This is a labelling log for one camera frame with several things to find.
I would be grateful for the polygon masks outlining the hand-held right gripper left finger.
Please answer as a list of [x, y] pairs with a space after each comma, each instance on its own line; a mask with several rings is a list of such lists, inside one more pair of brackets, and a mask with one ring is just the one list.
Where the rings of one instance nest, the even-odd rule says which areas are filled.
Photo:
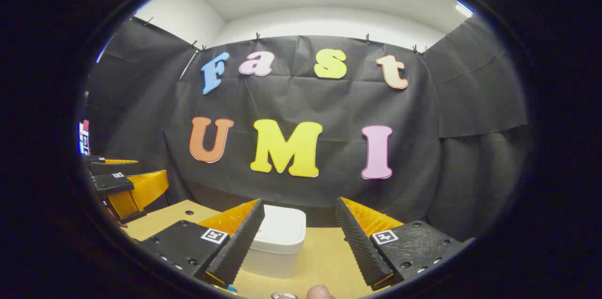
[[264, 201], [259, 198], [198, 223], [179, 220], [138, 245], [179, 273], [226, 290], [264, 218]]

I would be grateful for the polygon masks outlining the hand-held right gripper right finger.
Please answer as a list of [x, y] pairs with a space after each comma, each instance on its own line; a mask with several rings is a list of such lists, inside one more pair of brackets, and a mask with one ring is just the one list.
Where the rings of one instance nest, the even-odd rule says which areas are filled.
[[335, 216], [373, 291], [439, 267], [474, 240], [458, 241], [423, 220], [402, 223], [344, 197], [337, 199]]

